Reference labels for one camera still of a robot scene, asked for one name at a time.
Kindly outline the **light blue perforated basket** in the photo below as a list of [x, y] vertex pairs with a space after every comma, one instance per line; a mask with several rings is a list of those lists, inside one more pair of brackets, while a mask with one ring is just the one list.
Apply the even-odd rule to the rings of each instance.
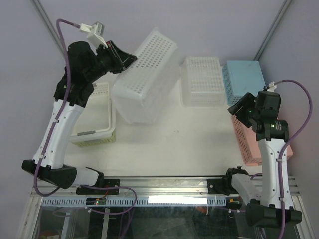
[[258, 61], [228, 60], [222, 68], [222, 76], [227, 104], [230, 106], [246, 93], [256, 96], [265, 85]]

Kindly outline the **pink basket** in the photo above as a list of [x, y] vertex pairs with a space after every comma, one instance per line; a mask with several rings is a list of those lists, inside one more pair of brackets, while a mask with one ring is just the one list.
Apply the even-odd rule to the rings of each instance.
[[276, 169], [278, 156], [285, 145], [282, 139], [256, 140], [251, 128], [243, 125], [236, 116], [231, 117], [243, 162], [246, 166], [262, 166], [263, 170]]

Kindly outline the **white perforated basket top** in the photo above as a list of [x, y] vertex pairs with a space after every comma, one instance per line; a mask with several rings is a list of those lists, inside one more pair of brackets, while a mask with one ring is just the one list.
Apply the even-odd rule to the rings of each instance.
[[219, 107], [225, 88], [218, 57], [186, 57], [180, 66], [181, 101], [185, 107]]

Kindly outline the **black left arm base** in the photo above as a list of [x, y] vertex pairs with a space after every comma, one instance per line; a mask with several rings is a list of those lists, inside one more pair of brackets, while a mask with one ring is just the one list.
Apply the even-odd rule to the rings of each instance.
[[104, 177], [103, 179], [100, 177], [98, 179], [98, 182], [93, 185], [93, 187], [98, 187], [98, 188], [113, 188], [116, 187], [116, 189], [110, 189], [110, 190], [97, 190], [97, 189], [92, 189], [92, 188], [87, 188], [87, 187], [79, 187], [76, 189], [76, 194], [77, 195], [118, 195], [119, 194], [119, 189], [118, 187], [120, 186], [120, 179], [119, 178], [107, 178]]

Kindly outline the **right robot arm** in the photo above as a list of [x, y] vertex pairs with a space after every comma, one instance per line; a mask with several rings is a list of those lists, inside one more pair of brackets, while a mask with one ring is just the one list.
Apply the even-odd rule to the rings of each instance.
[[287, 174], [289, 128], [278, 119], [281, 97], [278, 93], [259, 91], [246, 93], [228, 108], [245, 127], [251, 128], [262, 158], [262, 190], [253, 184], [245, 170], [230, 168], [223, 178], [223, 188], [238, 192], [246, 205], [246, 222], [251, 227], [283, 228], [302, 221], [302, 213], [294, 209]]

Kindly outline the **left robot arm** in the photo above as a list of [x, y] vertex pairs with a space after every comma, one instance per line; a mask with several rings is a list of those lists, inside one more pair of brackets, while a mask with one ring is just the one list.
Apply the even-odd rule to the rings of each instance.
[[77, 41], [67, 48], [68, 65], [54, 93], [51, 119], [42, 143], [32, 159], [24, 160], [22, 169], [57, 188], [87, 185], [93, 193], [104, 189], [103, 173], [91, 168], [76, 168], [64, 163], [73, 128], [94, 91], [94, 82], [107, 73], [127, 70], [137, 56], [120, 50], [113, 41], [93, 51], [89, 43]]

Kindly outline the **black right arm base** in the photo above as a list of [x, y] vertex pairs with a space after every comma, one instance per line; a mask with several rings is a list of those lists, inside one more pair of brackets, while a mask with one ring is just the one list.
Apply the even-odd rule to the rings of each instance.
[[207, 179], [208, 194], [222, 194], [226, 196], [238, 194], [231, 184], [232, 176], [235, 174], [249, 175], [248, 172], [242, 169], [241, 166], [238, 166], [237, 168], [228, 168], [225, 175], [223, 175], [221, 178]]

